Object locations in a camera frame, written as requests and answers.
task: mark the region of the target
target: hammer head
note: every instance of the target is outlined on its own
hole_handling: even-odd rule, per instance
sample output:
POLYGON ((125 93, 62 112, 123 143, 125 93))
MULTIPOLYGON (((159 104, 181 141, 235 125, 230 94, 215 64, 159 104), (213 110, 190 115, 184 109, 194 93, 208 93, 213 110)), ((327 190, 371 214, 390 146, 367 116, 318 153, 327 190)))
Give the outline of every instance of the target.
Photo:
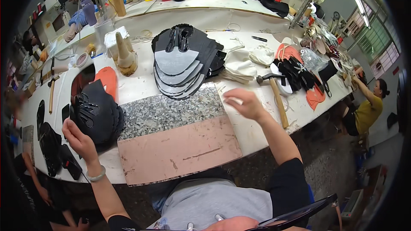
POLYGON ((58 80, 59 78, 60 78, 60 76, 56 76, 56 77, 52 78, 52 79, 47 83, 47 85, 48 85, 49 87, 51 87, 51 83, 52 83, 53 81, 58 80))
POLYGON ((256 80, 257 80, 258 84, 261 84, 264 80, 268 80, 268 79, 271 79, 271 78, 281 78, 281 80, 284 79, 284 81, 285 81, 285 76, 284 75, 278 75, 278 74, 274 74, 274 73, 269 73, 269 74, 264 75, 264 76, 258 75, 256 80))

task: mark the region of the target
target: gray shirt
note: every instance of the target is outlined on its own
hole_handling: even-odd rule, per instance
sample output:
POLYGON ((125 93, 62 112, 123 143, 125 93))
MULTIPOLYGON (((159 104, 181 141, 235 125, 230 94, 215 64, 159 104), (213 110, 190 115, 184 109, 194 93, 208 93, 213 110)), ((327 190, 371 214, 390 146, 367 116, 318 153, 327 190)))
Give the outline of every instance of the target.
POLYGON ((179 184, 167 198, 162 217, 148 228, 186 230, 189 222, 202 230, 226 218, 247 216, 258 222, 273 217, 270 193, 254 188, 236 187, 219 178, 202 178, 179 184))

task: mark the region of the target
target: bracelet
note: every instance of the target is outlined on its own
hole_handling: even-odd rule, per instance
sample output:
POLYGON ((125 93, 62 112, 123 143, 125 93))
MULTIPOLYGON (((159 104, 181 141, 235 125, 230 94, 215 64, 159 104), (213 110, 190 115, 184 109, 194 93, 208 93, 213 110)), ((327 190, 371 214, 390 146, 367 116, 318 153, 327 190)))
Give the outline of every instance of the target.
POLYGON ((88 171, 86 172, 85 175, 87 176, 87 178, 88 178, 91 182, 97 182, 97 181, 99 181, 100 179, 102 179, 105 174, 106 174, 106 168, 105 168, 103 165, 101 165, 101 173, 100 173, 100 175, 98 175, 97 177, 90 177, 90 176, 88 175, 88 171))

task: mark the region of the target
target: yellow shirt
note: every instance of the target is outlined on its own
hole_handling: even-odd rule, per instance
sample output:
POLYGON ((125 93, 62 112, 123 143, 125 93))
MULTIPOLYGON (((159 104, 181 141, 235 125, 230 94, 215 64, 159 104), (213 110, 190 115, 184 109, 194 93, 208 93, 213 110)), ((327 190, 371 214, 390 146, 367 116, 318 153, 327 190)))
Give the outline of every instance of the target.
POLYGON ((373 105, 371 105, 368 100, 365 100, 361 103, 360 107, 358 107, 358 110, 354 112, 357 130, 360 135, 368 131, 369 127, 374 124, 383 111, 383 100, 376 95, 373 96, 373 105))

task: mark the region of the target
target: wooden hammer handle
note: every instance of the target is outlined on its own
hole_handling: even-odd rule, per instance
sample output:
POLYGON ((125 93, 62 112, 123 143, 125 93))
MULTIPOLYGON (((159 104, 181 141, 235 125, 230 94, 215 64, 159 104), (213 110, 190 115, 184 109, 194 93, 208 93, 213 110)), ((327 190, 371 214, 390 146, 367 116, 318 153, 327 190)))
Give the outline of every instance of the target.
POLYGON ((54 80, 51 81, 51 87, 50 87, 49 113, 53 112, 53 94, 54 94, 54 80))
POLYGON ((283 125, 283 128, 286 128, 288 127, 288 119, 287 119, 287 115, 285 114, 284 105, 281 100, 280 90, 278 89, 278 86, 274 78, 270 78, 270 85, 274 92, 274 98, 275 98, 275 102, 277 103, 278 111, 280 112, 281 123, 283 125))

